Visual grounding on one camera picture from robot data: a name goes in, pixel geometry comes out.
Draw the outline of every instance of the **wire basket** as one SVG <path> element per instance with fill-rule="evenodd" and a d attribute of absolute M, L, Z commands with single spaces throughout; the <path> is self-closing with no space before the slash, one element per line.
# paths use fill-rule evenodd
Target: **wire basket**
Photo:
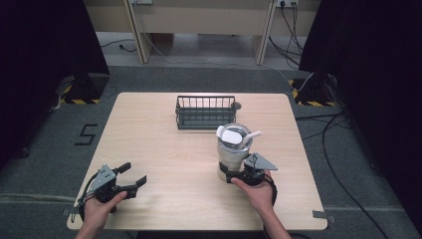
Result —
<path fill-rule="evenodd" d="M 176 122 L 178 129 L 217 129 L 219 125 L 236 121 L 241 105 L 233 96 L 178 96 Z"/>

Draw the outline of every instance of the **power outlet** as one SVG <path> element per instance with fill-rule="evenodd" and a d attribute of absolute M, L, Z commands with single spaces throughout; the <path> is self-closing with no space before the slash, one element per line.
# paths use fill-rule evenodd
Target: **power outlet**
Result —
<path fill-rule="evenodd" d="M 277 7 L 282 6 L 282 1 L 285 2 L 285 8 L 293 8 L 294 4 L 298 7 L 299 0 L 277 0 Z"/>

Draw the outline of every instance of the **hand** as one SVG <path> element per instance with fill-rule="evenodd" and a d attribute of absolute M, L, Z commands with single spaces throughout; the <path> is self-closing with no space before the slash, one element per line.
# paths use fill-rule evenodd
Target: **hand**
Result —
<path fill-rule="evenodd" d="M 266 170 L 265 174 L 271 177 L 269 170 Z M 250 186 L 241 179 L 235 177 L 231 179 L 231 182 L 245 191 L 251 205 L 259 214 L 273 210 L 273 188 L 270 183 L 263 181 L 259 185 Z"/>
<path fill-rule="evenodd" d="M 96 238 L 106 226 L 108 214 L 127 196 L 123 191 L 107 203 L 99 202 L 95 197 L 88 199 L 85 204 L 85 221 L 77 238 Z"/>

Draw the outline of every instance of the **desk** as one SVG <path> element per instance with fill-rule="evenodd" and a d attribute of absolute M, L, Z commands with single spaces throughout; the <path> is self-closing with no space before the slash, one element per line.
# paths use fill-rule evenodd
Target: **desk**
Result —
<path fill-rule="evenodd" d="M 153 0 L 152 5 L 125 2 L 143 63 L 151 51 L 147 33 L 251 35 L 257 65 L 263 62 L 274 0 Z"/>
<path fill-rule="evenodd" d="M 147 175 L 136 198 L 125 200 L 105 228 L 122 230 L 262 230 L 260 217 L 243 191 L 217 175 L 215 130 L 178 130 L 177 96 L 183 93 L 122 93 L 118 96 L 79 196 L 89 178 L 106 163 L 131 162 L 117 184 L 134 184 Z M 288 230 L 322 230 L 325 219 L 313 174 L 287 96 L 282 94 L 211 94 L 235 96 L 242 108 L 236 122 L 263 135 L 258 152 L 279 170 L 272 176 L 279 194 L 275 211 Z M 80 217 L 68 227 L 79 229 Z"/>

